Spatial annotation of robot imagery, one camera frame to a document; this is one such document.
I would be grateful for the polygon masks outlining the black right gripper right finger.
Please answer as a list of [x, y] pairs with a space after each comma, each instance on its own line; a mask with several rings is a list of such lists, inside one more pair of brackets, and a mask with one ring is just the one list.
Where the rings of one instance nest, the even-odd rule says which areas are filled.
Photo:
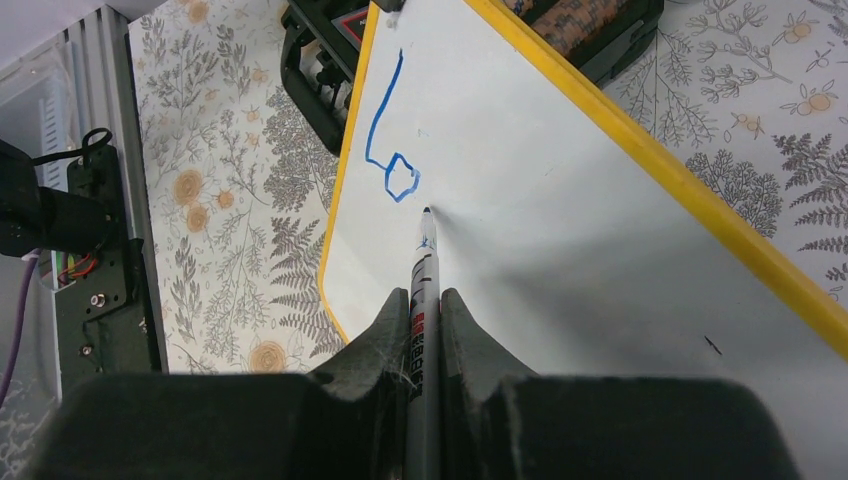
[[541, 375], [441, 298], [449, 479], [795, 479], [774, 420], [725, 380]]

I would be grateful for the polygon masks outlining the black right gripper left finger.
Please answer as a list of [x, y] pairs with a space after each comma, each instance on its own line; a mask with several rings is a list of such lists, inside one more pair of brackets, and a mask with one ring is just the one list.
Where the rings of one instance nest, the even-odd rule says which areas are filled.
[[110, 374], [63, 401], [37, 479], [387, 479], [402, 463], [408, 294], [306, 374]]

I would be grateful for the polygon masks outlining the blue white marker pen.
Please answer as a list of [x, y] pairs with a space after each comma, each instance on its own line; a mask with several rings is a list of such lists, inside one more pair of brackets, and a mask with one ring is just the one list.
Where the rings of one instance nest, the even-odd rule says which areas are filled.
[[429, 207], [422, 212], [415, 254], [409, 307], [411, 387], [407, 401], [404, 477], [439, 479], [439, 259], [435, 216]]

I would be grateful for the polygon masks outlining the yellow framed whiteboard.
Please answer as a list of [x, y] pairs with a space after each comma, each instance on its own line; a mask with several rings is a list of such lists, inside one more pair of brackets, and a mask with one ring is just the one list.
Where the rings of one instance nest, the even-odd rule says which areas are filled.
[[348, 338], [440, 284], [540, 373], [723, 377], [847, 475], [847, 313], [498, 1], [372, 6], [319, 270]]

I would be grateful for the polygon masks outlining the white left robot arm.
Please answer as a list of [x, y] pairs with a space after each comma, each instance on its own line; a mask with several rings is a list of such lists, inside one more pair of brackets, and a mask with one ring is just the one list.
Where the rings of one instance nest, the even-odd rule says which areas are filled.
[[[1, 253], [36, 250], [85, 255], [117, 241], [126, 226], [118, 156], [106, 128], [90, 131], [76, 150], [32, 158], [1, 143]], [[68, 159], [68, 191], [38, 182], [38, 166]]]

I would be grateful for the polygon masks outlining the floral patterned table mat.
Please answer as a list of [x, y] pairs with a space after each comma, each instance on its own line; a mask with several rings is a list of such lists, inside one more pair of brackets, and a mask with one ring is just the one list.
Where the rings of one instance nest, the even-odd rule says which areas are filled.
[[[169, 365], [305, 371], [344, 344], [317, 274], [337, 160], [285, 93], [283, 1], [130, 27]], [[847, 300], [847, 5], [670, 1], [605, 93]]]

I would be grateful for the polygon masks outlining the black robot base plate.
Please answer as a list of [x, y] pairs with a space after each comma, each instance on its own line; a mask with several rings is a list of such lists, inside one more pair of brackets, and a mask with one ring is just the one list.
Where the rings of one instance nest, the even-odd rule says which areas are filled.
[[71, 194], [101, 210], [72, 215], [72, 226], [93, 234], [92, 249], [54, 296], [61, 396], [100, 374], [163, 369], [144, 242], [130, 235], [119, 155], [110, 141], [106, 128], [89, 131], [84, 155], [67, 169]]

